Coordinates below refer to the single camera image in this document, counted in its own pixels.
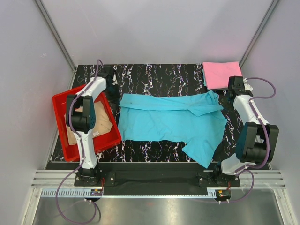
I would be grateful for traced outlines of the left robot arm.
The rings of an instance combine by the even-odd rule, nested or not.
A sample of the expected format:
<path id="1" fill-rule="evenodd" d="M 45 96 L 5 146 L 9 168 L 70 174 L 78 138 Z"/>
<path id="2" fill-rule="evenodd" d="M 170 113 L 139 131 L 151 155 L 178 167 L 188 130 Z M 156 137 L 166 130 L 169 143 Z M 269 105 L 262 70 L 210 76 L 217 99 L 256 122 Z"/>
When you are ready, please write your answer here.
<path id="1" fill-rule="evenodd" d="M 66 125 L 70 127 L 77 141 L 80 165 L 76 168 L 75 185 L 95 186 L 104 179 L 94 151 L 92 130 L 96 125 L 94 102 L 102 93 L 117 105 L 120 99 L 119 87 L 113 66 L 105 65 L 96 71 L 95 77 L 79 92 L 66 99 Z"/>

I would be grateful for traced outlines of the turquoise t shirt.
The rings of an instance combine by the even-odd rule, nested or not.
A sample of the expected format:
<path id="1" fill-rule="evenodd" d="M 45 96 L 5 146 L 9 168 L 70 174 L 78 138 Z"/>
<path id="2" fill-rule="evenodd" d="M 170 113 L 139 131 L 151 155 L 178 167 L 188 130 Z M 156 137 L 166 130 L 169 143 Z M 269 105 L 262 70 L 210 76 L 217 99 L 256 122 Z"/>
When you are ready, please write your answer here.
<path id="1" fill-rule="evenodd" d="M 208 168 L 227 124 L 222 109 L 213 91 L 178 97 L 124 94 L 118 129 L 124 141 L 184 142 L 183 151 Z"/>

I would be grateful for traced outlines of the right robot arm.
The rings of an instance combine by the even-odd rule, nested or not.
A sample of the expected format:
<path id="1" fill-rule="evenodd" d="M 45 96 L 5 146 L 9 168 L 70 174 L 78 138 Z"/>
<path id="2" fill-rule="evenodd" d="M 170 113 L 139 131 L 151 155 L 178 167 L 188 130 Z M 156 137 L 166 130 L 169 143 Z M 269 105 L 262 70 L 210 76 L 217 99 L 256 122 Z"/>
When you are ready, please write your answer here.
<path id="1" fill-rule="evenodd" d="M 236 143 L 235 154 L 219 162 L 212 173 L 217 186 L 227 185 L 249 169 L 261 169 L 274 156 L 279 128 L 270 124 L 260 113 L 252 91 L 246 87 L 247 78 L 231 76 L 228 83 L 228 102 L 239 113 L 243 129 Z"/>

